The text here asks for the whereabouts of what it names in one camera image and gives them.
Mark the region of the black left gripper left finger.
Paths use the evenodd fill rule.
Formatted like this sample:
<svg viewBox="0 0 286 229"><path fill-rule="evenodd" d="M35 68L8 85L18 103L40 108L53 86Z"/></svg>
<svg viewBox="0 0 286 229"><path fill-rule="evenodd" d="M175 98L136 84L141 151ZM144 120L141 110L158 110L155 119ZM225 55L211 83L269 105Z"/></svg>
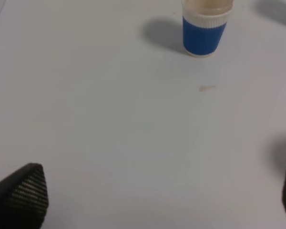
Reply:
<svg viewBox="0 0 286 229"><path fill-rule="evenodd" d="M28 163L0 181L0 229L40 229L48 207L41 164Z"/></svg>

